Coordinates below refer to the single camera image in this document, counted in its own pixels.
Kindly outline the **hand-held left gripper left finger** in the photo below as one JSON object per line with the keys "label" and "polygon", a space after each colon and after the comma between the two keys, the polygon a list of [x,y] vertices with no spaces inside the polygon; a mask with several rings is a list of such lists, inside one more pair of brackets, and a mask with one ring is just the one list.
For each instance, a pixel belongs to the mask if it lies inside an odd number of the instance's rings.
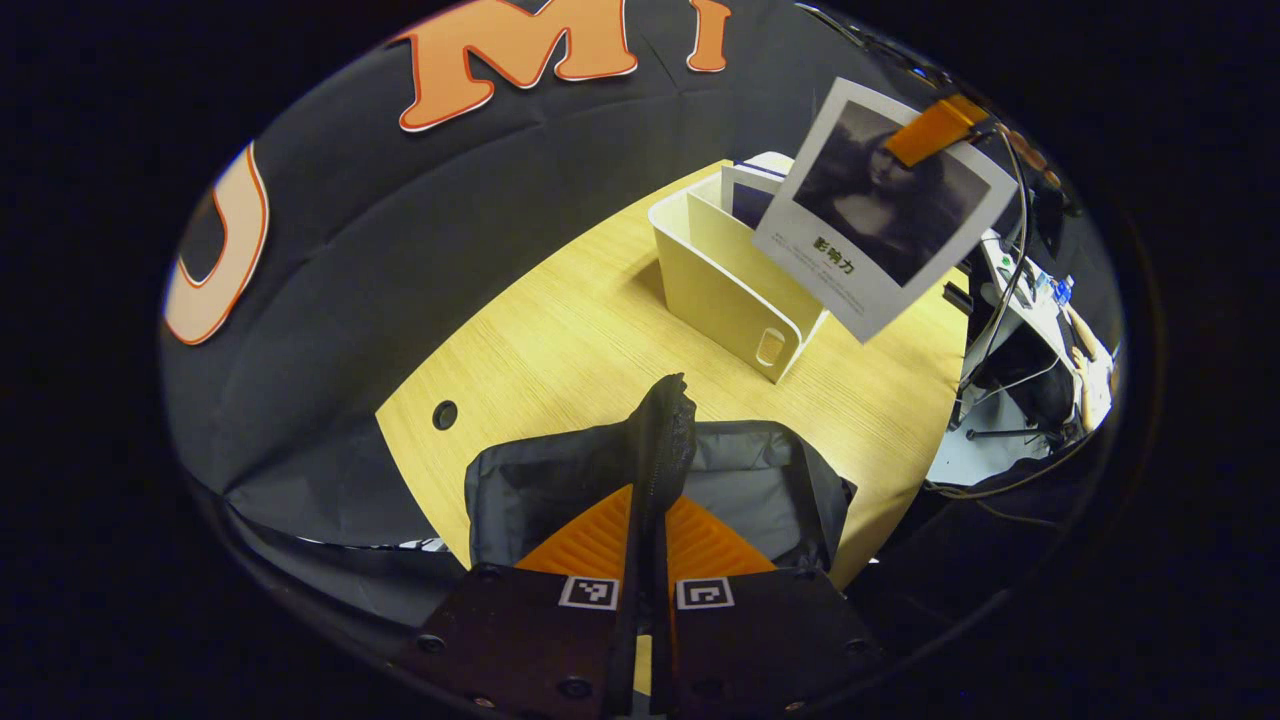
{"label": "hand-held left gripper left finger", "polygon": [[614,491],[512,565],[476,562],[411,639],[411,674],[515,720],[628,715],[632,495]]}

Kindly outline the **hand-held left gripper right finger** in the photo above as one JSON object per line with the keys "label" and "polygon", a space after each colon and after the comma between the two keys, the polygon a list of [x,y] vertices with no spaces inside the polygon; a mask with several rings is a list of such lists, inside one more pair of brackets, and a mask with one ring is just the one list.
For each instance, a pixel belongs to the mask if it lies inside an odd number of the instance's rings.
{"label": "hand-held left gripper right finger", "polygon": [[786,720],[877,673],[884,651],[814,566],[778,568],[687,497],[657,533],[652,710],[669,720]]}

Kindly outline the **white portrait cover book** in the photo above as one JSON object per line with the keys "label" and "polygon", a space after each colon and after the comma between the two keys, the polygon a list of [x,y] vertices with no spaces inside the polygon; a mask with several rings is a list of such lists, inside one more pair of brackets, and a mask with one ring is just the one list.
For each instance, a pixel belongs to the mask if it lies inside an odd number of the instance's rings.
{"label": "white portrait cover book", "polygon": [[835,79],[751,238],[860,342],[959,264],[1018,195],[1011,172],[968,143],[897,159],[890,140],[916,118]]}

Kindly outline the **black schoolbag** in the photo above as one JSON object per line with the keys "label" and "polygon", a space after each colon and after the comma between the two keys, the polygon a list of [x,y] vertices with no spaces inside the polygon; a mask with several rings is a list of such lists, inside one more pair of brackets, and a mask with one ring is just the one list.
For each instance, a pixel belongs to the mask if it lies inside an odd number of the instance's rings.
{"label": "black schoolbag", "polygon": [[630,503],[666,520],[669,579],[829,571],[858,488],[777,421],[700,421],[682,374],[616,424],[497,445],[467,468],[472,565],[618,577]]}

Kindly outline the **blue cover book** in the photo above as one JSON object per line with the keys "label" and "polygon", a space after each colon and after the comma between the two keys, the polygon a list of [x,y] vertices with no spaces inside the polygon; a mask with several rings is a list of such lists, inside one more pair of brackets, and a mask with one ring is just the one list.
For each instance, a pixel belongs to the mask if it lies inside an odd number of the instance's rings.
{"label": "blue cover book", "polygon": [[792,164],[794,160],[788,156],[763,152],[724,167],[719,174],[719,208],[754,231],[780,192]]}

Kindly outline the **white plastic bookshelf organizer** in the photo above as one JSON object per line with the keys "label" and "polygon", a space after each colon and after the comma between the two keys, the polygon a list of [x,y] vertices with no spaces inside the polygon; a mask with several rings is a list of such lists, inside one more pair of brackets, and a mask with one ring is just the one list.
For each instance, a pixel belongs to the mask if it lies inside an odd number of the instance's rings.
{"label": "white plastic bookshelf organizer", "polygon": [[754,231],[723,209],[723,172],[669,191],[646,213],[671,314],[773,383],[781,382],[829,318],[753,243]]}

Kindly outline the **black backdrop cloth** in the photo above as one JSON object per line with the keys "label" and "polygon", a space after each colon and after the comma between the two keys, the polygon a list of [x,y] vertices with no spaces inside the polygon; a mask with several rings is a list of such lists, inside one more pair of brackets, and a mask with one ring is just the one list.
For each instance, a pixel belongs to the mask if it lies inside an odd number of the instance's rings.
{"label": "black backdrop cloth", "polygon": [[516,88],[411,132],[407,42],[321,82],[255,141],[269,222],[210,340],[160,333],[195,496],[344,547],[438,537],[374,414],[502,290],[643,195],[722,158],[795,152],[835,77],[922,108],[928,86],[801,0],[721,0],[727,67],[699,73],[690,0],[625,0],[636,70]]}

